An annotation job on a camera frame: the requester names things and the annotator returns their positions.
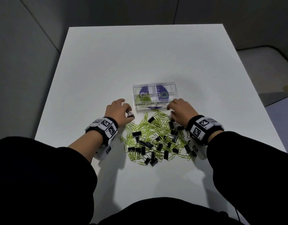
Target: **hand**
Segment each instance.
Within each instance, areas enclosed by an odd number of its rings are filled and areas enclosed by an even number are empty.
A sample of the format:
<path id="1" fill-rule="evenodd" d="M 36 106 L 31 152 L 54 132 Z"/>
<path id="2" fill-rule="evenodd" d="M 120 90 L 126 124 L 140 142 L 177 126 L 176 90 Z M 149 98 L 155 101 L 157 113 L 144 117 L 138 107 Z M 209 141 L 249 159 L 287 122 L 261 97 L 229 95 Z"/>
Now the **hand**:
<path id="1" fill-rule="evenodd" d="M 119 128 L 125 126 L 126 124 L 134 120 L 133 117 L 127 118 L 125 116 L 126 110 L 128 109 L 129 111 L 131 111 L 131 107 L 128 103 L 124 103 L 123 105 L 121 105 L 124 101 L 125 99 L 118 99 L 112 102 L 111 105 L 107 105 L 104 114 L 105 117 L 111 117 L 115 119 L 118 123 Z"/>
<path id="2" fill-rule="evenodd" d="M 171 111 L 172 118 L 185 128 L 187 127 L 190 119 L 198 115 L 197 111 L 183 99 L 172 100 L 172 102 L 167 106 L 167 110 L 169 109 L 173 110 Z"/>

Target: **green ring logo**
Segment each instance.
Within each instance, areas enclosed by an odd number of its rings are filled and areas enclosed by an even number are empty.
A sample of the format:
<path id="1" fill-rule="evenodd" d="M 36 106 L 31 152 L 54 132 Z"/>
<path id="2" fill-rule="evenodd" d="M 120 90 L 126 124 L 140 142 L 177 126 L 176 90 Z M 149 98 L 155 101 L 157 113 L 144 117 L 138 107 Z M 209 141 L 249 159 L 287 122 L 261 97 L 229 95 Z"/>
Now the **green ring logo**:
<path id="1" fill-rule="evenodd" d="M 163 91 L 163 92 L 161 93 L 161 97 L 163 97 L 163 98 L 168 97 L 168 92 Z"/>

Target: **black clothing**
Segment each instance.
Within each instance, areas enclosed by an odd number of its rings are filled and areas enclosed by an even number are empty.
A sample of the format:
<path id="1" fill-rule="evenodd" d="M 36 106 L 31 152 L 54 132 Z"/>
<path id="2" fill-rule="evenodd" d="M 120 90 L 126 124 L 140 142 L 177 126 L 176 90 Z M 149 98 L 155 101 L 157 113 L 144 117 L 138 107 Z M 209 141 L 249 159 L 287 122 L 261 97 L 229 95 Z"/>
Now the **black clothing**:
<path id="1" fill-rule="evenodd" d="M 211 140 L 217 190 L 250 224 L 288 223 L 288 154 L 234 132 Z M 88 224 L 97 176 L 77 151 L 23 137 L 0 140 L 0 220 Z M 226 213 L 173 198 L 131 204 L 100 222 L 240 224 Z"/>

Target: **white tabletop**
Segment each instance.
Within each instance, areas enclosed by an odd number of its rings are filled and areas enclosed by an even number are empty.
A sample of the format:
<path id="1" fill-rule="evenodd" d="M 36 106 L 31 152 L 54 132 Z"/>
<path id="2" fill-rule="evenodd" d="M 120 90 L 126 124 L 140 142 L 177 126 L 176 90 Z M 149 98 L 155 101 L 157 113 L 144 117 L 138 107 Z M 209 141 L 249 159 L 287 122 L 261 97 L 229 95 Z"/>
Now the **white tabletop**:
<path id="1" fill-rule="evenodd" d="M 200 114 L 285 151 L 222 25 L 70 28 L 35 139 L 68 146 L 113 100 L 125 98 L 133 107 L 134 84 L 154 82 L 175 82 L 179 97 Z M 135 123 L 143 118 L 135 116 Z M 176 157 L 141 166 L 118 139 L 111 152 L 92 162 L 98 176 L 92 221 L 152 197 L 175 197 L 236 217 L 214 187 L 208 160 L 193 164 Z"/>

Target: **acrylic box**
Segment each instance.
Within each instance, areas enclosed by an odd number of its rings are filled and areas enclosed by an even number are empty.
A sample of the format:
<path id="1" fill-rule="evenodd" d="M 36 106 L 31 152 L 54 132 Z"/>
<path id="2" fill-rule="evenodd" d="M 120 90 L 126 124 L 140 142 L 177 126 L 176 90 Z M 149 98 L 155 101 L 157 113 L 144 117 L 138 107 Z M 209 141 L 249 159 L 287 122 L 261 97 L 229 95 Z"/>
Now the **acrylic box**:
<path id="1" fill-rule="evenodd" d="M 133 86 L 135 110 L 146 112 L 151 109 L 166 109 L 173 100 L 178 99 L 174 82 L 151 83 Z"/>

